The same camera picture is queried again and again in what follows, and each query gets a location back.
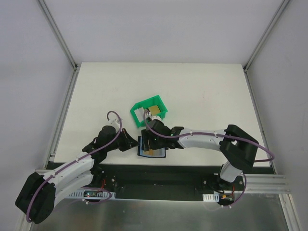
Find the green plastic bin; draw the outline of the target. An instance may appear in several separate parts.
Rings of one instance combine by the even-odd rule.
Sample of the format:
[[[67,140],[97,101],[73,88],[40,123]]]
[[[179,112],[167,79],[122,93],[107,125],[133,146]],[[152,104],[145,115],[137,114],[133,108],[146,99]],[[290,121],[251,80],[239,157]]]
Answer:
[[[132,118],[137,126],[137,128],[144,127],[145,122],[143,119],[143,116],[147,117],[148,115],[151,115],[148,111],[148,107],[152,105],[158,105],[161,113],[157,116],[160,116],[161,119],[164,119],[166,116],[166,113],[168,112],[165,104],[163,103],[161,97],[159,95],[153,96],[151,98],[148,98],[146,100],[140,101],[138,103],[135,103],[133,107],[130,110],[130,113],[132,115]]]

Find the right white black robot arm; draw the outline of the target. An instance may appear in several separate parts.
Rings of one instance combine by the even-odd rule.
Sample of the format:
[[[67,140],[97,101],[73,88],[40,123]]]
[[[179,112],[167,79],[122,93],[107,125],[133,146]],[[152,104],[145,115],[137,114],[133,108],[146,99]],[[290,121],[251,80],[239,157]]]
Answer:
[[[154,119],[141,131],[141,148],[147,152],[159,149],[201,148],[221,152],[227,162],[217,177],[217,186],[229,189],[237,176],[252,169],[259,142],[237,125],[206,131],[185,127],[168,128]]]

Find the aluminium frame rail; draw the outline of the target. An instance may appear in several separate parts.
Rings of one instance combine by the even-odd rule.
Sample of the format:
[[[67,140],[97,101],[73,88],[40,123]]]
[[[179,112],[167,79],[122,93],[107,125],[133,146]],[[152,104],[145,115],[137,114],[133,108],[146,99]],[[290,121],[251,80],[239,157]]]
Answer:
[[[247,174],[246,193],[290,194],[291,190],[285,175]]]

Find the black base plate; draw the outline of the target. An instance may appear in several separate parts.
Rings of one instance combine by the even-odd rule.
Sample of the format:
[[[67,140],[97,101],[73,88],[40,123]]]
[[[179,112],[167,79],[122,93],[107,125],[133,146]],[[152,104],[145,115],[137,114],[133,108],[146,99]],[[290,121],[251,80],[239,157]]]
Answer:
[[[117,199],[201,201],[215,191],[240,192],[244,181],[219,183],[219,167],[100,164],[91,188],[115,193]]]

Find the black leather card holder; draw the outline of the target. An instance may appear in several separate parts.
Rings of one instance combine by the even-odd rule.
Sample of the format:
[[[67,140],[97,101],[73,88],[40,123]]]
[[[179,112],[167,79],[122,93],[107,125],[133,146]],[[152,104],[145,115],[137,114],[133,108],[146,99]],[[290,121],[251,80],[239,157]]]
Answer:
[[[138,137],[139,146],[137,149],[137,156],[146,158],[166,158],[166,150],[164,148],[158,150],[144,151],[142,149],[142,137]]]

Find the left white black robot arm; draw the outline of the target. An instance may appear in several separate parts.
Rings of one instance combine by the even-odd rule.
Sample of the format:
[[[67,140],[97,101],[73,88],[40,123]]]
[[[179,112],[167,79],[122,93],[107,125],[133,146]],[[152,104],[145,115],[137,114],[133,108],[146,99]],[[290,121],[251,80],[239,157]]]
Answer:
[[[102,186],[104,176],[99,164],[108,152],[124,152],[138,145],[138,141],[124,128],[116,130],[112,126],[104,126],[74,160],[42,175],[37,172],[29,175],[15,205],[26,215],[27,222],[39,224],[75,190],[84,186]]]

